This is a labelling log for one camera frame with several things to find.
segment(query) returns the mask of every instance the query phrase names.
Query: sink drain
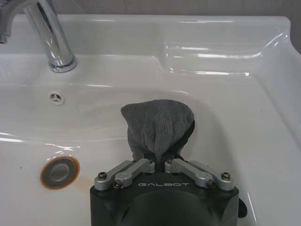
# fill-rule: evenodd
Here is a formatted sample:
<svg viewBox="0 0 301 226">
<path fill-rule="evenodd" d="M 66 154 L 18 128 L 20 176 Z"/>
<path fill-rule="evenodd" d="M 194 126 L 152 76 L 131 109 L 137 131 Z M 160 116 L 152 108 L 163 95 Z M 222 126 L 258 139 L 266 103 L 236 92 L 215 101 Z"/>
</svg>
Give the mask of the sink drain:
<svg viewBox="0 0 301 226">
<path fill-rule="evenodd" d="M 51 91 L 48 93 L 48 97 L 54 105 L 62 105 L 64 103 L 64 97 L 59 92 Z"/>
<path fill-rule="evenodd" d="M 42 170 L 41 181 L 47 188 L 58 189 L 71 184 L 79 173 L 79 162 L 69 156 L 55 158 Z"/>
</svg>

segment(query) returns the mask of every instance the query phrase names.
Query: white ceramic basin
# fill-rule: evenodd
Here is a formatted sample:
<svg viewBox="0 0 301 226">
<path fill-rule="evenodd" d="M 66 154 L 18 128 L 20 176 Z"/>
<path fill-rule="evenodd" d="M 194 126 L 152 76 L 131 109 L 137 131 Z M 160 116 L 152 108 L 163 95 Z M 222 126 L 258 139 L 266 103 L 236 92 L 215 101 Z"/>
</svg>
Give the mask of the white ceramic basin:
<svg viewBox="0 0 301 226">
<path fill-rule="evenodd" d="M 232 174 L 249 210 L 239 225 L 300 224 L 301 56 L 286 18 L 60 20 L 79 60 L 69 73 L 48 69 L 24 16 L 0 45 L 1 226 L 89 226 L 94 177 L 131 159 L 120 108 L 159 98 L 192 108 L 196 129 L 182 154 Z M 46 189 L 42 168 L 66 155 L 79 176 Z"/>
</svg>

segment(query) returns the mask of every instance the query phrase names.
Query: chrome faucet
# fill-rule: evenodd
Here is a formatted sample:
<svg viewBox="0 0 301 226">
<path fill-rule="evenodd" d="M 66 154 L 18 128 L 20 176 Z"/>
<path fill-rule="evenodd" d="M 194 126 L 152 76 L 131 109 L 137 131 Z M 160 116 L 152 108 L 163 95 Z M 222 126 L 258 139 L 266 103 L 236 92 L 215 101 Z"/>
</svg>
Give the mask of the chrome faucet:
<svg viewBox="0 0 301 226">
<path fill-rule="evenodd" d="M 0 43 L 7 43 L 12 20 L 21 9 L 41 39 L 50 69 L 63 73 L 75 68 L 77 60 L 71 53 L 51 0 L 0 0 Z"/>
</svg>

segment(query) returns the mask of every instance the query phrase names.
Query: gray towel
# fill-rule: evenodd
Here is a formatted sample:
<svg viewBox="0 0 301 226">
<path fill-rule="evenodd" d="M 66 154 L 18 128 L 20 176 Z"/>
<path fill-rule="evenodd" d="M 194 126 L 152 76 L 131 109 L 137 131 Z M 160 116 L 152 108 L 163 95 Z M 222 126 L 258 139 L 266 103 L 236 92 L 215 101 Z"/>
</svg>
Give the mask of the gray towel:
<svg viewBox="0 0 301 226">
<path fill-rule="evenodd" d="M 174 100 L 152 100 L 121 108 L 128 124 L 127 140 L 135 161 L 144 153 L 161 155 L 183 137 L 194 122 L 192 110 Z"/>
</svg>

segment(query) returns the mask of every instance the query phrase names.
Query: metal linkage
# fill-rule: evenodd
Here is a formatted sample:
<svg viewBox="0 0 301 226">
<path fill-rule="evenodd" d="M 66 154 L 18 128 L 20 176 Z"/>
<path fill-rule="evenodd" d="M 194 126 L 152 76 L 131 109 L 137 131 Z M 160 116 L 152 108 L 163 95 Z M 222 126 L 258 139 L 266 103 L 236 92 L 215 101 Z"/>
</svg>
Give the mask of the metal linkage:
<svg viewBox="0 0 301 226">
<path fill-rule="evenodd" d="M 126 170 L 128 167 L 134 165 L 132 161 L 124 161 L 109 172 L 100 172 L 94 179 L 95 189 L 98 191 L 104 191 L 111 187 L 114 182 L 115 175 L 120 171 Z"/>
<path fill-rule="evenodd" d="M 218 172 L 214 169 L 198 162 L 190 161 L 189 164 L 199 170 L 209 173 L 213 176 L 216 186 L 224 191 L 231 191 L 234 189 L 234 180 L 231 178 L 230 174 L 227 172 Z"/>
<path fill-rule="evenodd" d="M 115 176 L 114 188 L 125 188 L 131 186 L 133 179 L 140 173 L 155 172 L 155 162 L 148 159 L 140 159 L 131 167 Z"/>
<path fill-rule="evenodd" d="M 181 159 L 167 160 L 165 162 L 165 172 L 184 173 L 194 180 L 195 184 L 204 188 L 214 188 L 215 183 L 210 173 L 203 172 Z"/>
</svg>

